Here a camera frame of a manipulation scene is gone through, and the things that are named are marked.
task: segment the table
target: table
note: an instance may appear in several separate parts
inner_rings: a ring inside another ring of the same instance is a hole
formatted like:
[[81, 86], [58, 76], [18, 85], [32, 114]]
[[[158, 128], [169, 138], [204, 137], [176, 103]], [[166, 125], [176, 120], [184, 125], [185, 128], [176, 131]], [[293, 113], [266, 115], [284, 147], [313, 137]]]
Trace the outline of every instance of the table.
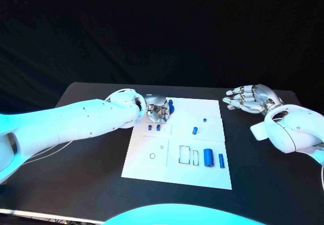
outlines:
[[[218, 101], [228, 90], [76, 82], [56, 107], [104, 99], [122, 88], [139, 94]], [[292, 91], [276, 93], [286, 104], [299, 105]], [[283, 154], [267, 139], [256, 141], [248, 127], [261, 121], [260, 114], [230, 111], [223, 102], [218, 107], [233, 190], [122, 178], [128, 128], [71, 142], [50, 157], [21, 166], [0, 194], [0, 209], [104, 221], [140, 206], [182, 203], [266, 224], [324, 224], [319, 164], [305, 154]]]

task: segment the black backdrop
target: black backdrop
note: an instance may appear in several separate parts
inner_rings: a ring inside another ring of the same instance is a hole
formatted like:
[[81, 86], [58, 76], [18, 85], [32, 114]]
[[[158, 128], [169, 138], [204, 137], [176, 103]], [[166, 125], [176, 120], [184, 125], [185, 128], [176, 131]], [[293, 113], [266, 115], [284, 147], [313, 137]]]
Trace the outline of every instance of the black backdrop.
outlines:
[[53, 107], [71, 82], [261, 83], [322, 113], [322, 8], [308, 0], [0, 0], [0, 111]]

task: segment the humanoid robot hand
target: humanoid robot hand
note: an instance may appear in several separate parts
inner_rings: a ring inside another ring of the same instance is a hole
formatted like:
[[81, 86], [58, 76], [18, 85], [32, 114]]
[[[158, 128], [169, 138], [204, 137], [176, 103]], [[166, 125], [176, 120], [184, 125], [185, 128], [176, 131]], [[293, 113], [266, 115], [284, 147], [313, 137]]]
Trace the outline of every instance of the humanoid robot hand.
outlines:
[[225, 92], [225, 95], [233, 94], [236, 95], [223, 98], [230, 110], [240, 108], [248, 113], [266, 115], [272, 109], [283, 105], [273, 90], [261, 84], [241, 86]]

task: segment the white cable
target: white cable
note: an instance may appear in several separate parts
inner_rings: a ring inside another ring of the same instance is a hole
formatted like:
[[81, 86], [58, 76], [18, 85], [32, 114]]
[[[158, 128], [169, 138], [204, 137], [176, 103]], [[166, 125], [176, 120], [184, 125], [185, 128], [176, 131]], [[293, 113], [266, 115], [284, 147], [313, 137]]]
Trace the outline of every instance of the white cable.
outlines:
[[58, 151], [70, 144], [70, 142], [68, 142], [68, 143], [67, 143], [57, 151], [54, 151], [53, 153], [50, 153], [47, 156], [40, 157], [40, 158], [37, 158], [37, 159], [34, 159], [34, 160], [25, 162], [22, 165], [25, 165], [25, 164], [30, 163], [30, 162], [37, 161], [38, 159], [43, 159], [43, 158], [48, 157], [50, 155], [53, 155], [54, 153], [57, 153], [57, 152], [58, 152]]
[[30, 158], [38, 156], [40, 154], [43, 154], [44, 152], [47, 152], [51, 148], [54, 148], [57, 145], [51, 146], [50, 148], [47, 148], [44, 151], [38, 152], [35, 155], [32, 155]]
[[322, 178], [322, 170], [324, 170], [324, 165], [322, 165], [322, 169], [320, 169], [320, 180], [322, 180], [322, 191], [324, 191], [324, 178]]

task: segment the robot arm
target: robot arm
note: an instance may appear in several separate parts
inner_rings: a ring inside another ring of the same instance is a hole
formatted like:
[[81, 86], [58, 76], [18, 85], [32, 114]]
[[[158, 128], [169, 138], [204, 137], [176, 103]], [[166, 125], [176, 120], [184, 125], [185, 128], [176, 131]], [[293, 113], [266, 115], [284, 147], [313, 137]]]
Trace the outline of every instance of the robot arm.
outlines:
[[324, 116], [296, 105], [284, 105], [272, 89], [264, 85], [241, 86], [225, 92], [238, 93], [224, 97], [227, 108], [261, 113], [264, 121], [250, 127], [256, 140], [269, 138], [283, 152], [308, 154], [324, 165]]
[[129, 128], [143, 114], [151, 121], [165, 121], [158, 116], [168, 117], [166, 100], [156, 95], [145, 99], [132, 89], [113, 92], [104, 101], [93, 99], [38, 112], [0, 114], [0, 183], [43, 149]]

